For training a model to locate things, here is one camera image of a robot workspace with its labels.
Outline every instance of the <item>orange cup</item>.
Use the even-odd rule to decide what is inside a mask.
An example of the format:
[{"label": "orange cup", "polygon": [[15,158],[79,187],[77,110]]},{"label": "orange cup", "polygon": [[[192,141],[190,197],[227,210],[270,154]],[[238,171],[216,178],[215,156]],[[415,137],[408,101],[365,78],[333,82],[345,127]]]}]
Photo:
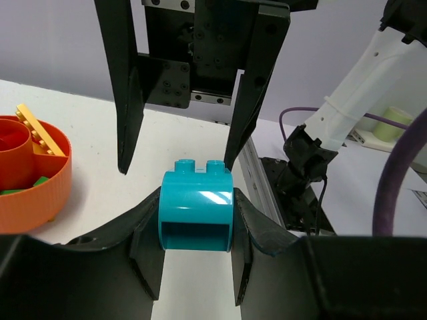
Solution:
[{"label": "orange cup", "polygon": [[0,191],[26,189],[32,186],[35,174],[33,142],[28,128],[17,121],[0,119],[0,137],[23,136],[23,143],[0,151]]},{"label": "orange cup", "polygon": [[[3,123],[10,124],[10,122],[14,123],[14,127],[22,128],[24,126],[16,117],[0,116],[0,128]],[[13,165],[11,164],[13,159],[17,163],[16,167],[27,172],[28,177],[30,174],[32,176],[27,181],[23,178],[22,184],[18,184],[16,177],[8,174],[8,177],[13,178],[15,182],[13,185],[6,184],[7,188],[0,187],[0,190],[20,189],[23,185],[24,188],[28,188],[12,194],[0,195],[0,233],[25,233],[54,219],[66,204],[71,192],[71,145],[60,130],[43,121],[40,121],[40,124],[55,140],[64,152],[65,157],[34,154],[32,140],[29,138],[24,143],[25,152],[14,153],[13,157],[7,158],[9,168]],[[5,152],[10,153],[18,148]],[[28,162],[24,165],[22,159],[23,155],[27,153],[31,155],[28,159],[31,158],[32,163]],[[3,164],[0,160],[0,177],[3,177],[2,175],[4,174]],[[40,177],[47,177],[49,180],[32,187]]]}]

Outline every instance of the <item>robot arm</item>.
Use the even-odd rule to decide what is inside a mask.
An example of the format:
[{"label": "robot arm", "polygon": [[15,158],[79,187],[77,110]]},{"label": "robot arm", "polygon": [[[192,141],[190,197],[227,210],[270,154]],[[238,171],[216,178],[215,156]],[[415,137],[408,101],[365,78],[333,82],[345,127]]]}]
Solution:
[{"label": "robot arm", "polygon": [[426,15],[423,0],[389,0],[381,28],[359,62],[286,141],[289,162],[278,181],[280,192],[303,205],[307,186],[325,179],[328,164],[354,125],[403,72],[425,61]]},{"label": "robot arm", "polygon": [[425,61],[418,41],[405,44],[398,31],[377,31],[359,62],[306,121],[306,133],[323,149],[337,151],[344,139],[402,74]]}]

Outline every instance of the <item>white table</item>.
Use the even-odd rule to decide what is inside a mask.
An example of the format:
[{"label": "white table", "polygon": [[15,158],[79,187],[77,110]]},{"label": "white table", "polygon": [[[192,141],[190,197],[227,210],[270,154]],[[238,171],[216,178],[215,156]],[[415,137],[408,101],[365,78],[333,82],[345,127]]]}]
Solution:
[{"label": "white table", "polygon": [[[293,130],[294,127],[285,125],[288,137]],[[287,159],[278,123],[258,120],[252,139],[259,157]],[[376,189],[389,153],[353,141],[346,141],[346,145],[328,166],[328,187],[322,207],[337,234],[371,235]],[[312,184],[317,196],[322,186],[323,182]],[[397,202],[394,234],[425,237],[427,209],[412,190],[427,191],[427,184],[409,169]]]},{"label": "white table", "polygon": [[[52,223],[31,234],[66,243],[137,205],[161,185],[175,160],[223,159],[229,128],[215,123],[145,111],[129,173],[117,170],[115,107],[112,102],[0,81],[0,115],[25,103],[36,117],[60,128],[73,149],[73,188]],[[248,194],[238,161],[234,185]],[[234,306],[230,254],[172,251],[165,255],[160,299],[153,320],[240,320]]]}]

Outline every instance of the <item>screw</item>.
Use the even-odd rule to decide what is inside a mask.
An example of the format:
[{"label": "screw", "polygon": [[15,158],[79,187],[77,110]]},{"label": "screw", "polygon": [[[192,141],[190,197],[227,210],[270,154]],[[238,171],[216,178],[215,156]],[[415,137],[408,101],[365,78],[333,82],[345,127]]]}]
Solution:
[{"label": "screw", "polygon": [[205,34],[203,33],[203,31],[198,31],[195,33],[195,37],[199,40],[202,40],[205,37]]},{"label": "screw", "polygon": [[187,10],[189,8],[189,3],[186,0],[181,1],[181,8]]}]

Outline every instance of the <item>black mounting bracket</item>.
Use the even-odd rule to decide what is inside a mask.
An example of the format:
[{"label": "black mounting bracket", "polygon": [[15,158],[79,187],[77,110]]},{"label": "black mounting bracket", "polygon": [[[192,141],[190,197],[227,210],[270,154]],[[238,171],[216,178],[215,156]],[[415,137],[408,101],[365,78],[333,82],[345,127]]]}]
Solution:
[{"label": "black mounting bracket", "polygon": [[[66,245],[0,235],[2,319],[150,320],[165,255],[159,192]],[[427,239],[417,238],[298,239],[234,189],[242,320],[425,319],[426,251]]]}]

